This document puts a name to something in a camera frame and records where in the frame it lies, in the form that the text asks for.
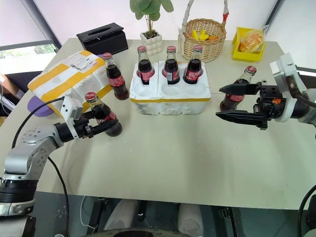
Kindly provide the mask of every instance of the black cable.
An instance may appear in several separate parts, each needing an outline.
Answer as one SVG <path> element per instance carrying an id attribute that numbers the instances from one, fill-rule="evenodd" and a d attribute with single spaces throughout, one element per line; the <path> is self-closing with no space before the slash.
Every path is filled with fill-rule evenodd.
<path id="1" fill-rule="evenodd" d="M 59 100 L 64 100 L 64 96 L 61 97 L 61 98 L 58 98 L 58 99 L 54 99 L 54 100 L 50 100 L 40 106 L 38 106 L 36 109 L 34 109 L 32 112 L 30 112 L 30 114 L 24 119 L 24 121 L 22 122 L 22 124 L 20 125 L 19 129 L 17 130 L 15 136 L 14 136 L 14 139 L 13 139 L 13 142 L 12 142 L 12 149 L 15 147 L 15 144 L 16 144 L 16 140 L 22 130 L 22 128 L 24 127 L 24 125 L 26 124 L 26 122 L 30 119 L 30 117 L 36 112 L 38 111 L 40 108 L 44 107 L 45 105 L 48 105 L 50 103 L 53 103 L 55 101 L 59 101 Z M 47 158 L 51 164 L 54 166 L 56 172 L 57 172 L 57 175 L 60 179 L 60 182 L 62 183 L 63 185 L 63 189 L 64 189 L 64 193 L 65 193 L 65 200 L 66 200 L 66 231 L 65 231 L 65 236 L 66 237 L 69 237 L 69 198 L 68 198 L 68 193 L 67 193 L 67 189 L 66 189 L 66 185 L 65 185 L 65 182 L 64 182 L 64 179 L 63 177 L 61 176 L 60 172 L 59 172 L 59 169 L 57 167 L 57 165 L 55 164 L 55 162 L 50 158 L 48 157 Z"/>
<path id="2" fill-rule="evenodd" d="M 300 209 L 298 209 L 298 217 L 297 217 L 297 236 L 302 237 L 302 216 L 303 216 L 303 211 L 304 211 L 304 206 L 307 202 L 307 200 L 310 198 L 310 196 L 313 194 L 313 192 L 316 191 L 316 185 L 313 186 L 305 195 L 303 198 Z"/>
<path id="3" fill-rule="evenodd" d="M 298 101 L 302 102 L 303 104 L 306 104 L 306 105 L 309 105 L 309 106 L 311 106 L 313 108 L 316 108 L 316 103 L 313 103 L 312 101 L 304 98 L 302 95 L 297 95 L 295 98 Z"/>
<path id="4" fill-rule="evenodd" d="M 47 159 L 51 162 L 51 164 L 54 166 L 56 172 L 57 172 L 57 175 L 63 185 L 63 189 L 64 189 L 64 193 L 65 193 L 65 199 L 66 199 L 66 237 L 69 237 L 69 199 L 68 199 L 68 193 L 67 193 L 67 189 L 66 189 L 66 185 L 65 185 L 65 182 L 63 180 L 63 177 L 61 176 L 60 172 L 59 172 L 59 169 L 57 167 L 57 165 L 55 164 L 55 162 L 50 158 L 50 157 L 47 157 Z"/>
<path id="5" fill-rule="evenodd" d="M 38 106 L 36 109 L 34 109 L 32 112 L 30 112 L 30 114 L 24 119 L 24 121 L 22 122 L 22 124 L 20 125 L 19 129 L 17 130 L 15 136 L 14 136 L 14 139 L 13 139 L 13 142 L 12 142 L 12 149 L 15 147 L 15 144 L 16 144 L 16 140 L 18 139 L 18 136 L 22 130 L 22 128 L 24 127 L 24 125 L 26 124 L 26 122 L 30 119 L 30 117 L 37 111 L 39 110 L 40 108 L 44 107 L 45 105 L 48 105 L 50 103 L 53 103 L 53 102 L 56 102 L 56 101 L 59 101 L 59 100 L 64 100 L 64 96 L 61 97 L 61 98 L 58 98 L 58 99 L 54 99 L 54 100 L 50 100 L 40 106 Z"/>

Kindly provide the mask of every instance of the white foam container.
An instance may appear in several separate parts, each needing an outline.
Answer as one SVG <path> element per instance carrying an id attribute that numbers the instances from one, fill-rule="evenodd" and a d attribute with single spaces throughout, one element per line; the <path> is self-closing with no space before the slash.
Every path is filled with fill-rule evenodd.
<path id="1" fill-rule="evenodd" d="M 155 74 L 149 85 L 143 85 L 137 76 L 138 64 L 135 64 L 130 87 L 130 99 L 137 111 L 144 115 L 196 115 L 203 111 L 211 98 L 205 64 L 203 74 L 197 84 L 184 82 L 183 75 L 187 64 L 178 64 L 180 81 L 170 85 L 163 76 L 164 61 L 153 63 Z"/>
<path id="2" fill-rule="evenodd" d="M 137 76 L 138 63 L 135 64 L 133 78 L 130 83 L 129 98 L 136 110 L 143 115 L 158 115 L 159 104 L 157 103 L 158 91 L 158 63 L 152 63 L 155 74 L 150 78 L 149 85 L 144 85 Z"/>

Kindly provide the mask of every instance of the bottle label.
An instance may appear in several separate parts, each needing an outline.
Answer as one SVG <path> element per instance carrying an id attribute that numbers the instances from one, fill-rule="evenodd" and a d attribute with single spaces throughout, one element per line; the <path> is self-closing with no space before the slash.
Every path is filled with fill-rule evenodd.
<path id="1" fill-rule="evenodd" d="M 121 75 L 117 78 L 109 78 L 109 82 L 111 86 L 121 86 L 125 83 L 125 80 Z"/>
<path id="2" fill-rule="evenodd" d="M 155 74 L 154 69 L 151 69 L 149 72 L 143 73 L 139 72 L 137 75 L 144 81 L 149 81 L 149 79 Z"/>
<path id="3" fill-rule="evenodd" d="M 179 77 L 179 71 L 168 73 L 165 70 L 162 71 L 162 74 L 168 81 L 176 80 Z"/>
<path id="4" fill-rule="evenodd" d="M 190 70 L 187 70 L 186 72 L 186 79 L 187 80 L 197 80 L 201 76 L 201 70 L 198 72 L 192 72 Z"/>
<path id="5" fill-rule="evenodd" d="M 109 120 L 115 120 L 117 119 L 117 116 L 111 111 L 109 116 L 105 117 L 105 118 L 102 118 L 102 119 L 97 119 L 97 123 L 98 124 L 101 124 L 105 121 L 109 121 Z"/>
<path id="6" fill-rule="evenodd" d="M 244 95 L 228 95 L 228 98 L 234 102 L 240 102 L 244 99 Z"/>

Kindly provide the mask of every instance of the red bottle cap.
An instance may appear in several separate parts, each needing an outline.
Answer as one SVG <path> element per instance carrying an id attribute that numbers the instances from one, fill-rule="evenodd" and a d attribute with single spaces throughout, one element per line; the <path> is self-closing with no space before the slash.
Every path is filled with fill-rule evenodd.
<path id="1" fill-rule="evenodd" d="M 195 45 L 193 49 L 194 49 L 194 51 L 201 52 L 202 51 L 202 46 L 201 45 Z"/>
<path id="2" fill-rule="evenodd" d="M 91 91 L 91 92 L 86 93 L 84 98 L 87 102 L 91 102 L 93 100 L 96 100 L 98 97 L 95 92 Z"/>
<path id="3" fill-rule="evenodd" d="M 167 52 L 175 52 L 176 51 L 176 47 L 175 46 L 168 46 L 167 48 Z"/>
<path id="4" fill-rule="evenodd" d="M 252 75 L 255 75 L 257 72 L 257 69 L 254 66 L 248 66 L 248 67 L 246 67 L 246 72 L 248 72 Z"/>
<path id="5" fill-rule="evenodd" d="M 112 54 L 111 53 L 104 53 L 103 58 L 110 59 L 110 58 L 112 58 Z"/>
<path id="6" fill-rule="evenodd" d="M 143 52 L 146 52 L 147 49 L 146 49 L 145 46 L 142 45 L 142 46 L 139 46 L 139 47 L 137 48 L 137 51 L 140 52 L 140 53 L 143 53 Z"/>

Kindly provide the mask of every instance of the table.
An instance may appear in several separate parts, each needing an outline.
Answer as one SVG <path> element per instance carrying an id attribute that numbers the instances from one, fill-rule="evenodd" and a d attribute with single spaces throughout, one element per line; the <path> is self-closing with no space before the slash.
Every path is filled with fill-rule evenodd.
<path id="1" fill-rule="evenodd" d="M 129 87 L 137 62 L 140 40 L 129 40 L 129 50 L 114 55 Z M 177 41 L 163 41 L 163 48 Z M 233 61 L 231 42 L 226 41 L 218 59 L 206 64 L 212 98 L 194 116 L 144 116 L 129 100 L 119 101 L 110 92 L 102 100 L 116 113 L 123 126 L 118 137 L 99 134 L 92 139 L 71 141 L 51 158 L 75 195 L 132 198 L 207 205 L 298 209 L 301 199 L 315 184 L 315 129 L 290 120 L 269 122 L 268 130 L 234 124 L 217 116 L 224 95 L 218 89 L 235 81 L 249 65 Z M 48 68 L 82 50 L 78 39 L 69 39 Z M 269 63 L 283 52 L 267 42 L 261 62 L 251 63 L 258 72 L 253 82 L 266 79 L 275 84 Z M 165 60 L 166 53 L 150 57 Z M 179 62 L 186 62 L 177 55 Z M 0 169 L 12 139 L 27 116 L 28 91 L 0 128 Z M 256 96 L 247 96 L 241 109 L 252 110 Z M 33 117 L 24 130 L 63 122 L 57 115 Z M 63 193 L 54 168 L 48 163 L 38 191 Z"/>

